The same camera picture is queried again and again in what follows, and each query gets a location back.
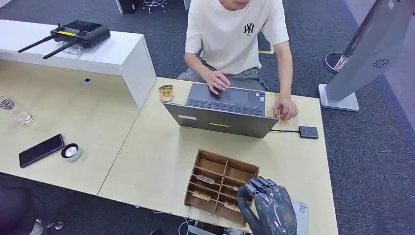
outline water bottle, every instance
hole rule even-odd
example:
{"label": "water bottle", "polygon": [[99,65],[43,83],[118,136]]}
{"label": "water bottle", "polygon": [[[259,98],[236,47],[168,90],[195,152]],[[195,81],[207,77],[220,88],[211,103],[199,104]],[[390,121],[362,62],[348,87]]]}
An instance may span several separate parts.
{"label": "water bottle", "polygon": [[10,97],[0,95],[0,109],[11,112],[14,119],[23,125],[30,125],[33,122],[33,116],[26,108]]}

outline wooden divider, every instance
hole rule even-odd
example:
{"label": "wooden divider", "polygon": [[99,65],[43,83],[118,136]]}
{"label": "wooden divider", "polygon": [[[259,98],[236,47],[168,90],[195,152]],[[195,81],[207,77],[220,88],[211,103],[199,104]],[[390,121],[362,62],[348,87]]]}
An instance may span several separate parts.
{"label": "wooden divider", "polygon": [[244,224],[236,192],[258,172],[258,166],[199,149],[184,204]]}

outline chair wheel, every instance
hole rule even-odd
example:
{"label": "chair wheel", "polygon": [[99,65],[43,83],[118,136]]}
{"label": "chair wheel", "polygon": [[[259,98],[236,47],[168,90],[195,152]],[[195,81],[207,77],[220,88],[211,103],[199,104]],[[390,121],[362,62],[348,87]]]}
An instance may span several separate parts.
{"label": "chair wheel", "polygon": [[63,221],[59,221],[59,222],[57,223],[57,225],[55,226],[55,229],[56,229],[56,230],[60,230],[61,228],[63,228],[63,226],[64,226]]}

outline robotic hand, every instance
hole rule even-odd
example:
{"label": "robotic hand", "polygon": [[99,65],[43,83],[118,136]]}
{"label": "robotic hand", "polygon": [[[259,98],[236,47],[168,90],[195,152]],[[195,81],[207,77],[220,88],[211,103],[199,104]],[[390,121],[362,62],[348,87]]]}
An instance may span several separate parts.
{"label": "robotic hand", "polygon": [[[255,200],[259,219],[246,198]],[[270,179],[252,178],[237,192],[238,207],[254,235],[296,235],[297,220],[287,190]]]}

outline gray carpet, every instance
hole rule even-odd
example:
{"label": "gray carpet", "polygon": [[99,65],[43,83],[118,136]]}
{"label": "gray carpet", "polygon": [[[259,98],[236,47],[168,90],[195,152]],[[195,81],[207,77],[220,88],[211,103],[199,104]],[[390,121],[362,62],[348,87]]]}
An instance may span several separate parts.
{"label": "gray carpet", "polygon": [[[169,11],[148,16],[141,9],[120,15],[114,0],[12,0],[0,19],[54,24],[87,20],[111,30],[144,33],[158,76],[177,77],[183,61],[186,12],[181,0]],[[357,28],[343,0],[285,0],[294,58],[293,94],[318,97],[317,85],[333,78],[322,64],[329,52],[342,51]],[[267,43],[261,39],[260,47]],[[276,60],[261,55],[260,75],[278,91]],[[415,133],[387,80],[381,76],[357,92],[361,110],[322,110],[336,216],[341,235],[415,234]],[[25,184],[45,200],[50,214],[65,207],[66,229],[53,234],[146,234],[162,227],[176,234],[181,218],[97,198],[71,190],[0,175],[0,182]]]}

